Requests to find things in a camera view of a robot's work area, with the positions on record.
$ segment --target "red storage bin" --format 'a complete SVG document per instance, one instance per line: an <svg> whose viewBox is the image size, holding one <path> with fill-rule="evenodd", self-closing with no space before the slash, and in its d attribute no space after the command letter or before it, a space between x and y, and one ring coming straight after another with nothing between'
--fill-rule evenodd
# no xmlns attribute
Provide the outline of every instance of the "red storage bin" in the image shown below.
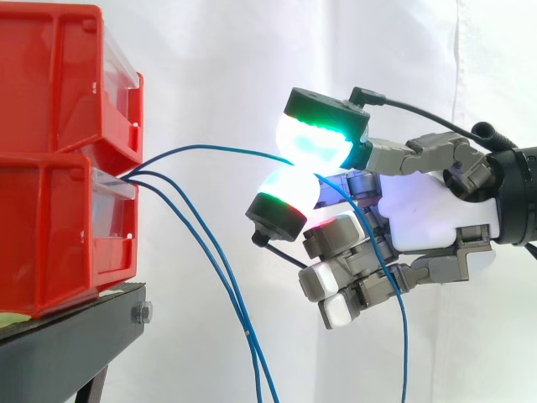
<svg viewBox="0 0 537 403"><path fill-rule="evenodd" d="M32 317L136 274L138 189L81 154L0 154L0 312Z"/></svg>
<svg viewBox="0 0 537 403"><path fill-rule="evenodd" d="M142 162L143 78L91 5L0 2L0 151Z"/></svg>

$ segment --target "white backdrop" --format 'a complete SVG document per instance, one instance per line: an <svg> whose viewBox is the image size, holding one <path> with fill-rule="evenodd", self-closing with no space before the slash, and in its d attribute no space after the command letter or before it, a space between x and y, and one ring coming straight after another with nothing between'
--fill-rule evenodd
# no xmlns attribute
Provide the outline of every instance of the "white backdrop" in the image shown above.
<svg viewBox="0 0 537 403"><path fill-rule="evenodd" d="M537 82L533 49L521 45L531 38L521 23L534 12L521 5L529 2L509 10L485 0L461 0L458 9L455 0L96 3L145 78L146 158L194 143L276 153L274 129L292 86L341 98L365 86L467 127L490 119L532 143L533 104L523 101L534 101ZM373 137L404 142L441 130L387 107L371 112ZM191 151L154 168L184 187L220 239L282 402L399 401L396 301L328 332L295 267L249 241L244 213L275 166ZM102 401L254 401L248 345L216 274L158 197L142 191L140 208L136 280L148 283L154 319L110 365ZM300 243L282 248L306 260ZM497 251L493 267L467 284L404 297L408 402L537 401L537 270L523 250Z"/></svg>

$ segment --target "glowing dome light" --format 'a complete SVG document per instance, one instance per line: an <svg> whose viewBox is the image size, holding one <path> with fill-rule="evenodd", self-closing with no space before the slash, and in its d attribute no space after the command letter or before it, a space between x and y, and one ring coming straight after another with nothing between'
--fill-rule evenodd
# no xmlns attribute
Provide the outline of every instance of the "glowing dome light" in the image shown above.
<svg viewBox="0 0 537 403"><path fill-rule="evenodd" d="M287 160L320 175L334 173L352 149L343 133L302 123L285 114L279 121L276 143Z"/></svg>
<svg viewBox="0 0 537 403"><path fill-rule="evenodd" d="M270 174L258 192L277 197L308 217L319 201L321 187L312 173L285 166Z"/></svg>

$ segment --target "blue cable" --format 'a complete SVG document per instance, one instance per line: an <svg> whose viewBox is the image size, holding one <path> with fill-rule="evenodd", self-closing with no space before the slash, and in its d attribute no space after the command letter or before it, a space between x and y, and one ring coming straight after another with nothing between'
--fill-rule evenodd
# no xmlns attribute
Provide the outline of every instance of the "blue cable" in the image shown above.
<svg viewBox="0 0 537 403"><path fill-rule="evenodd" d="M317 178L319 178L321 181L325 182L329 187L337 191L341 195L341 197L343 197L352 206L352 208L354 209L354 212L360 217L360 220L362 221L362 224L366 228L369 238L371 239L371 244L373 245L373 249L375 250L375 254L377 255L378 262L383 267L384 274L388 278L389 284L391 284L392 287L394 288L395 296L397 297L399 307L401 308L401 317L403 318L404 355L403 355L403 391L401 393L401 403L405 403L406 385L408 381L408 367L409 367L409 329L408 329L408 323L406 319L406 310L404 309L403 298L401 298L401 291L399 290L399 287L397 286L397 283L395 282L393 276L389 272L388 267L386 266L386 262L384 262L384 258L382 254L380 253L380 248L378 247L378 244L377 244L377 239L375 239L373 230L371 229L371 227L369 227L368 220L360 211L356 203L335 183L329 181L328 179L326 179L325 177L321 175L315 175L315 176L317 176Z"/></svg>
<svg viewBox="0 0 537 403"><path fill-rule="evenodd" d="M250 328L252 328L251 333L248 334L248 344L250 345L250 350L252 352L253 369L254 369L254 372L255 372L256 394L257 394L257 397L258 397L258 402L262 402L263 397L262 397L262 393L261 393L261 378L259 376L259 367L258 367L258 360L257 360L256 350L255 350L255 342L253 341L253 338L255 337L255 332L253 331L253 326L252 326L252 323L250 322L250 318L248 316L247 309L246 309L246 307L244 305L244 300L242 299L241 291L240 291L240 289L238 287L238 283L237 283L237 280L235 279L235 275L233 274L233 270L231 268L231 265L229 264L229 262L227 260L226 254L224 254L224 251L222 250L222 247L220 246L220 244L216 240L215 236L212 234L212 231L207 227L207 225L206 225L205 221L203 220L203 218L201 218L200 213L196 210L196 208L194 207L194 205L192 204L192 202L190 201L190 199L188 198L186 193L179 187L179 185L177 185L177 183L172 181L168 176L162 175L159 172L153 172L151 170L140 170L138 172L133 173L130 177L138 176L138 175L155 176L157 178L162 179L163 181L168 182L170 185L172 185L174 187L174 189L177 191L177 193L179 193L180 196L183 198L183 200L185 201L185 203L188 206L188 208L192 211L192 213L194 214L194 217L196 217L196 220L201 225L201 227L203 228L203 230L205 231L205 233L207 234L207 236L211 240L212 244L214 245L216 251L220 255L220 258L222 259L222 263L224 264L224 267L226 268L227 275L229 276L229 278L230 278L230 280L232 282L232 287L233 287L233 290L235 291L234 296L238 300L239 310L240 310L240 313L241 313L241 316L239 317L239 319L242 317L243 321L241 321L241 323L242 323L243 327L245 328L245 331L249 331ZM261 362L263 363L265 361L265 358L263 356L263 352L261 351L261 348L259 348L259 356L260 356ZM265 368L263 368L263 371L265 372L265 376L267 377L267 382L268 382L269 388L271 389L271 393L274 393L274 395L276 395L276 389L274 387L274 382L272 381L272 377L270 375L269 369L266 368L266 370L265 370Z"/></svg>
<svg viewBox="0 0 537 403"><path fill-rule="evenodd" d="M250 342L252 342L253 348L255 348L255 350L254 350L252 348L252 346L250 346L250 352L252 353L253 368L254 368L255 377L256 377L256 394L257 394L257 397L258 397L258 401L261 402L262 401L262 400L260 400L261 399L261 386L260 386L261 385L261 380L260 380L260 376L259 376L258 361L257 361L257 358L255 357L255 353L257 352L259 354L259 359L261 360L262 365L263 365L263 361L264 361L263 352L261 351L261 346L259 345L258 340L256 338L255 331L251 327L248 328L247 324L243 321L243 316L242 316L242 313L241 313L241 310L240 310L239 306L237 305L237 301L235 300L235 295L233 294L233 291L232 291L231 287L227 283L226 277L222 273L222 270L220 269L220 266L216 262L216 260L215 260L214 256L212 255L211 251L207 247L206 243L203 242L203 239L201 239L200 234L194 229L192 224L186 219L186 217L179 211L177 206L162 191L160 191L159 189L157 189L154 186L148 185L147 183L143 183L143 182L140 182L140 181L128 180L128 182L133 183L134 185L145 187L146 189L150 189L151 191L156 193L158 196L160 196L160 198L162 198L166 202L166 204L168 204L168 206L174 211L175 215L177 215L177 217L179 217L179 219L184 223L184 225L186 225L186 227L189 229L189 231L192 234L192 236L196 239L197 243L201 246L201 248L205 252L207 258L209 258L209 260L211 261L212 266L214 267L216 273L218 274L218 277L220 277L220 280L221 280L222 284L226 288L227 294L229 295L229 298L230 298L230 300L231 300L231 302L233 304L233 308L235 309L235 312L237 313L237 317L238 317L239 321L242 324L242 328L244 329L245 333L247 334L248 344L250 344ZM265 374L265 377L267 377L268 379L271 379L270 378L270 373L268 373L268 375ZM278 396L275 396L274 402L279 403Z"/></svg>
<svg viewBox="0 0 537 403"><path fill-rule="evenodd" d="M270 160L276 160L276 161L279 161L279 162L283 162L285 164L292 165L292 163L290 163L288 160L286 160L284 158L278 157L276 155L262 153L262 152L259 152L259 151L253 151L253 150L250 150L250 149L237 149L237 148L233 148L233 147L223 147L223 146L210 145L210 144L193 144L193 145L188 145L188 146L185 146L185 147L179 147L177 149L171 149L169 151L166 151L163 154L159 154L159 155L153 157L152 159L147 160L146 162L142 163L137 168L135 168L133 171L131 171L129 174L126 174L125 176L123 176L121 179L123 179L125 181L126 179L128 179L129 176L131 176L134 173L140 171L145 166L154 163L155 161L161 160L162 158L167 157L169 155L177 154L177 153L180 153L182 151L187 151L187 150L190 150L190 149L214 149L214 150L218 150L218 151L227 151L227 152L231 152L231 153L255 155L255 156L258 156L258 157L263 157L263 158L267 158L267 159L270 159ZM404 303L403 303L403 298L401 297L401 292L400 292L397 284L395 283L394 278L389 273L388 267L386 266L386 263L384 262L383 256L380 253L380 249L378 248L377 241L376 241L376 239L374 237L374 234L373 234L373 230L369 227L367 220L363 216L363 213L360 211L360 209L357 207L357 205L354 203L354 201L349 196L347 196L345 194L345 192L342 191L336 184L332 183L331 181L327 180L326 178L324 178L324 177L322 177L320 175L317 175L317 177L321 181L325 182L332 189L337 191L352 206L352 208L354 209L355 213L361 218L362 224L366 228L366 232L368 233L368 235L369 235L369 237L371 239L373 249L375 251L375 255L377 256L378 262L381 264L381 266L383 268L383 271L386 274L386 277L388 278L388 281L390 282L390 285L394 288L394 292L395 292L395 295L397 297L397 301L399 303L399 307L400 307L400 310L401 310L401 317L403 319L404 359L403 359L403 391L402 391L402 394L401 394L401 403L405 403L405 401L406 401L407 381L408 381L408 357L409 357L409 341L408 340L409 340L409 334L408 334L408 323L407 323L407 318L406 318L406 310L404 309Z"/></svg>

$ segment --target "screw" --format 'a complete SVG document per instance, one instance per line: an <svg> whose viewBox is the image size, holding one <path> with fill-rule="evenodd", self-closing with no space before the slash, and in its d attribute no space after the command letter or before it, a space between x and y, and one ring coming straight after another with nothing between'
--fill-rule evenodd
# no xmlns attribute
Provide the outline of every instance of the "screw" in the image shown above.
<svg viewBox="0 0 537 403"><path fill-rule="evenodd" d="M153 317L153 304L149 301L140 302L134 309L134 321L140 325L150 323Z"/></svg>

